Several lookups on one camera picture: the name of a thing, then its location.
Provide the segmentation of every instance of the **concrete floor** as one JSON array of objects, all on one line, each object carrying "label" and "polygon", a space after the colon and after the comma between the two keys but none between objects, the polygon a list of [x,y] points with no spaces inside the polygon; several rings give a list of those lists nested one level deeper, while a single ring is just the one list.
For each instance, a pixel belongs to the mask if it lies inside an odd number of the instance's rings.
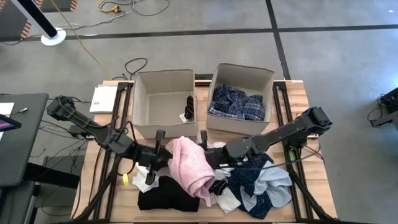
[{"label": "concrete floor", "polygon": [[[271,28],[263,0],[170,2],[158,16],[131,13],[112,24],[78,33]],[[273,0],[272,5],[279,28],[398,24],[396,1]],[[164,6],[162,0],[146,0],[137,5],[137,10],[151,13]],[[112,16],[95,7],[90,1],[79,1],[76,11],[65,15],[70,22],[83,25]],[[65,24],[57,13],[46,16],[55,25]],[[29,34],[36,33],[33,27]],[[320,142],[339,218],[395,223],[398,133],[391,125],[371,128],[366,115],[376,107],[380,93],[398,86],[398,30],[290,32],[280,37],[291,78],[304,80],[310,104],[322,106],[333,120],[331,130]],[[112,76],[124,72],[126,61],[146,57],[149,63],[144,70],[192,68],[197,73],[213,73],[217,64],[229,62],[269,68],[277,72],[278,79],[283,78],[272,33],[109,38],[84,40],[84,44]],[[0,93],[47,92],[51,97],[71,95],[88,101],[94,86],[108,79],[76,40],[56,47],[44,47],[36,41],[16,46],[0,44],[0,70]],[[85,113],[88,108],[79,105]],[[71,142],[40,133],[32,155],[39,154],[43,147],[47,150],[32,162],[41,163],[44,156],[53,156]],[[68,211],[55,208],[54,212]],[[54,217],[43,213],[36,219],[36,223],[53,221]]]}]

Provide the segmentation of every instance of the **white round base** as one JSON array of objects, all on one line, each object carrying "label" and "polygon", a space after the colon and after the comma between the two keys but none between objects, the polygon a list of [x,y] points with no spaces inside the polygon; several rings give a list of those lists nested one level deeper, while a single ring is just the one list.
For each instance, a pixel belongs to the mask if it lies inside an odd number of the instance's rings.
[{"label": "white round base", "polygon": [[62,41],[65,40],[67,37],[67,32],[59,27],[55,28],[57,30],[57,34],[53,38],[46,38],[44,35],[42,35],[42,43],[46,46],[54,46],[57,44],[60,44]]}]

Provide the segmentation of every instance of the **cardboard box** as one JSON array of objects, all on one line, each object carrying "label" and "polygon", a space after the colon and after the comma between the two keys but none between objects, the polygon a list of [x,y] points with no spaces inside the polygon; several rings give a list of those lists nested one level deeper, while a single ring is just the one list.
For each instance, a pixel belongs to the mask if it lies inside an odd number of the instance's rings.
[{"label": "cardboard box", "polygon": [[194,118],[183,122],[188,96],[195,98],[195,74],[192,70],[141,72],[134,82],[132,121],[144,138],[155,138],[157,130],[165,130],[166,138],[197,135]]},{"label": "cardboard box", "polygon": [[247,67],[221,63],[218,65],[209,88],[207,109],[213,100],[213,91],[220,84],[229,84],[246,92],[247,96],[262,95],[265,110],[263,121],[248,121],[243,119],[224,118],[207,114],[207,128],[231,131],[243,134],[261,134],[269,124],[272,108],[272,85],[275,73],[265,68]]}]

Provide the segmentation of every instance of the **pink cloth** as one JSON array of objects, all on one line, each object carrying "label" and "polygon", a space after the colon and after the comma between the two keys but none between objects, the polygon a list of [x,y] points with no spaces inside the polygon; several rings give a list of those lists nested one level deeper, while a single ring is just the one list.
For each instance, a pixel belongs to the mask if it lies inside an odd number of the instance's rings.
[{"label": "pink cloth", "polygon": [[168,162],[173,179],[189,195],[202,198],[207,207],[210,207],[209,188],[216,177],[206,161],[205,151],[184,136],[171,140],[166,149],[173,154],[173,159]]}]

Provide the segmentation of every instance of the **plaid shirt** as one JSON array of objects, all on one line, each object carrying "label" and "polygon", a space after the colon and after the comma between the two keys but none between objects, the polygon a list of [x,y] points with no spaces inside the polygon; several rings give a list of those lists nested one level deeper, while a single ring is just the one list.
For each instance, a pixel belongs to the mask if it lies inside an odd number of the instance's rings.
[{"label": "plaid shirt", "polygon": [[244,91],[225,84],[214,89],[209,113],[224,118],[251,121],[262,121],[265,117],[262,96],[246,96]]}]

